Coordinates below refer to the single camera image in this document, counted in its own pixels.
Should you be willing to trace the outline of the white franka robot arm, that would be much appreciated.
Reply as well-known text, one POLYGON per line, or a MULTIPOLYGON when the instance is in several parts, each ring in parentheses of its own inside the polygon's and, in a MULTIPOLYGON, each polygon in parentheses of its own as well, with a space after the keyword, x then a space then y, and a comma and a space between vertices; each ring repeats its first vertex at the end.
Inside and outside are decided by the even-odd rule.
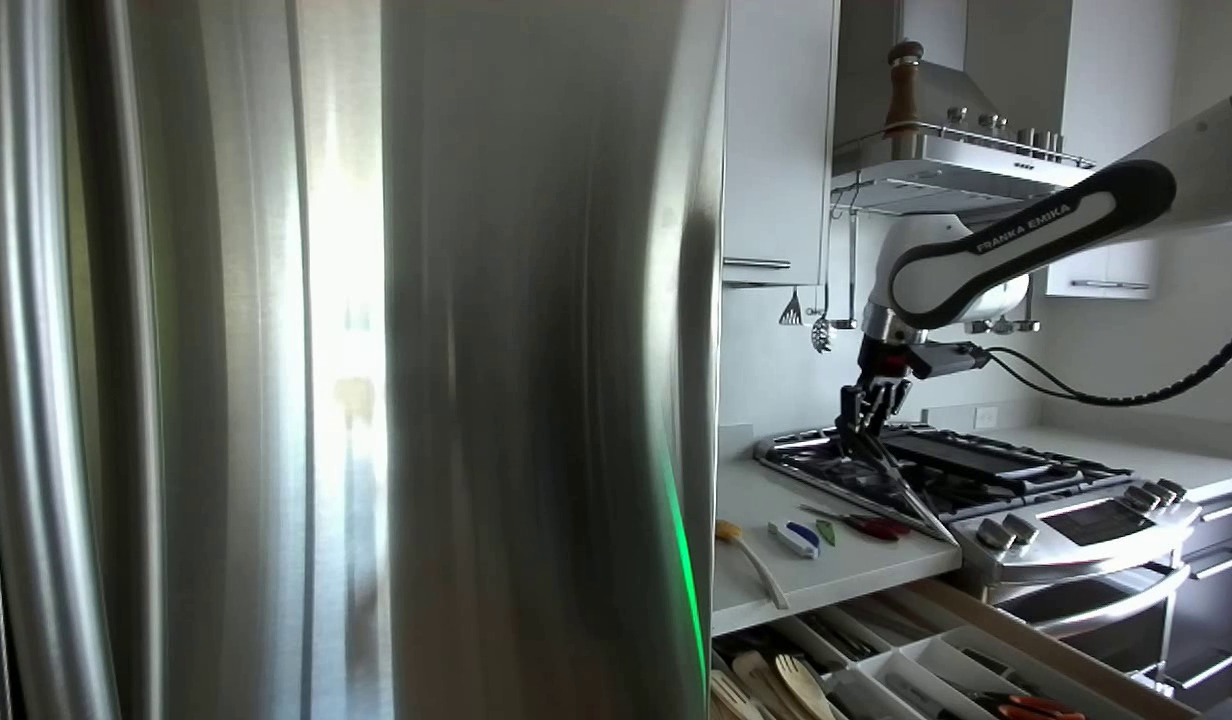
POLYGON ((927 344, 924 331, 955 323, 985 293, 1086 247, 1224 223, 1232 97, 978 231, 934 216, 895 218, 866 297, 859 374, 845 388, 837 429, 850 439, 876 436, 910 374, 978 367, 977 349, 927 344))

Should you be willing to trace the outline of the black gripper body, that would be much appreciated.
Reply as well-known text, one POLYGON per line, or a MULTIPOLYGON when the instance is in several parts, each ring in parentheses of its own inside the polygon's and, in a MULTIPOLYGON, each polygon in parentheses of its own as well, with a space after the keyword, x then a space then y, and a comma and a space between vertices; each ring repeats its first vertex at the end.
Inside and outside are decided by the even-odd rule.
POLYGON ((900 411, 914 362, 920 362, 914 340, 888 344, 864 337, 854 350, 854 378, 841 388, 837 433, 845 439, 876 436, 900 411))

